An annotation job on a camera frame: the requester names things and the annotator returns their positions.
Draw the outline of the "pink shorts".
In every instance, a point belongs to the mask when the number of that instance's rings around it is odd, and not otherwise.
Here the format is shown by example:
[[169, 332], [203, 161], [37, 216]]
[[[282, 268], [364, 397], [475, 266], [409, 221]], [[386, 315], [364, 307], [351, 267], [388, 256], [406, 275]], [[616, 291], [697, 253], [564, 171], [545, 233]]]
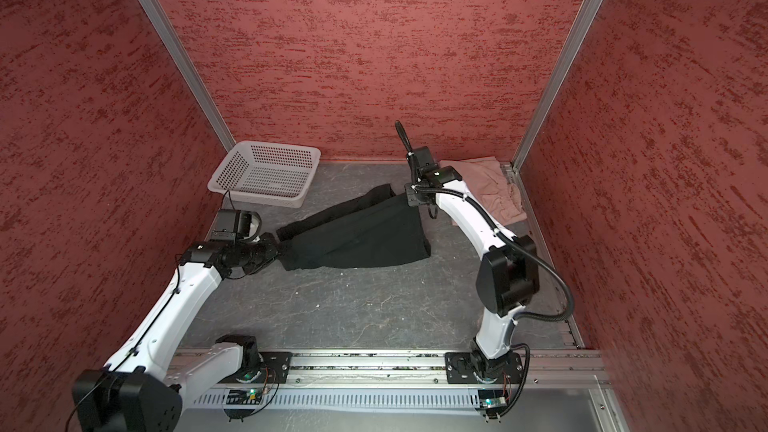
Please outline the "pink shorts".
[[527, 219], [519, 189], [508, 181], [495, 157], [444, 160], [440, 166], [453, 167], [475, 199], [502, 225], [509, 226]]

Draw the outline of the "black shorts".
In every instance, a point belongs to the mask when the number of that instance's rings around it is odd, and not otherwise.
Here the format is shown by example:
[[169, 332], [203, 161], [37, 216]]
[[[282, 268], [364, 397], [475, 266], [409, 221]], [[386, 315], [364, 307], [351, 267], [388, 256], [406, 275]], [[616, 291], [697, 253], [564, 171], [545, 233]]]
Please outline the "black shorts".
[[392, 267], [431, 256], [417, 208], [389, 184], [276, 231], [286, 270]]

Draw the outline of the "white plastic basket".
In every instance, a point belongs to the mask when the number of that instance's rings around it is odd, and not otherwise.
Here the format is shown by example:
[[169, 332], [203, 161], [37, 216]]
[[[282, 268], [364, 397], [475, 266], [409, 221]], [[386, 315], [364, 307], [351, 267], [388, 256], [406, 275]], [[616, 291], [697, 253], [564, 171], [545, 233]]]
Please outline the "white plastic basket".
[[320, 158], [314, 147], [242, 141], [227, 153], [207, 188], [235, 202], [300, 208]]

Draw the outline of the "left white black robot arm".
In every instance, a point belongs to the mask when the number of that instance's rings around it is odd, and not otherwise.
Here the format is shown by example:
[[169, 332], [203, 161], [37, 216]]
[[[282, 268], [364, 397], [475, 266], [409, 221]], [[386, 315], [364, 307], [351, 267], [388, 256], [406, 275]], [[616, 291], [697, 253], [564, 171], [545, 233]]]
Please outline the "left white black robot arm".
[[72, 388], [70, 414], [84, 431], [172, 431], [186, 406], [223, 379], [253, 384], [259, 397], [284, 383], [258, 350], [255, 337], [220, 337], [179, 372], [174, 353], [202, 305], [234, 272], [253, 275], [278, 257], [276, 238], [210, 240], [191, 245], [177, 259], [174, 276], [126, 342], [97, 370], [86, 370]]

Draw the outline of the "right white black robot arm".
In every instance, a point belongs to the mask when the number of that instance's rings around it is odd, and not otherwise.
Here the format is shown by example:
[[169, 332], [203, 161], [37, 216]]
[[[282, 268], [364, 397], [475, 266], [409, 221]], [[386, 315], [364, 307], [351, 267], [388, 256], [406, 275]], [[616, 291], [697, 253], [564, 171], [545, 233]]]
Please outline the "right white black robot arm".
[[408, 203], [446, 212], [479, 256], [475, 287], [484, 312], [470, 363], [480, 380], [490, 381], [513, 362], [511, 338], [517, 316], [539, 291], [538, 266], [515, 248], [532, 242], [518, 240], [495, 220], [454, 168], [418, 166], [411, 160], [409, 169]]

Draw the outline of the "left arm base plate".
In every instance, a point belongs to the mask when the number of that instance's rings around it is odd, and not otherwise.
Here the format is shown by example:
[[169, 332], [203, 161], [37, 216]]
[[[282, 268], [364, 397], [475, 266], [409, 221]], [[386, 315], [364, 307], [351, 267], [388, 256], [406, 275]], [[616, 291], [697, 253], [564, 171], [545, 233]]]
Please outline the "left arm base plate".
[[293, 354], [287, 351], [262, 351], [258, 356], [246, 353], [240, 367], [233, 374], [221, 379], [219, 384], [243, 386], [284, 384], [292, 358]]

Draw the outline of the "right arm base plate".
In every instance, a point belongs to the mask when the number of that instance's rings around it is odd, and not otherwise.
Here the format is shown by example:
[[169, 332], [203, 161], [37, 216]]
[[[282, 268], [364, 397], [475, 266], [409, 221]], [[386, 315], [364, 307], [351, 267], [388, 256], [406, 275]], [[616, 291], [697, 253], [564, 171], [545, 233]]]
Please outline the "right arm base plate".
[[515, 352], [489, 359], [479, 350], [447, 352], [444, 356], [449, 384], [519, 384], [524, 365]]

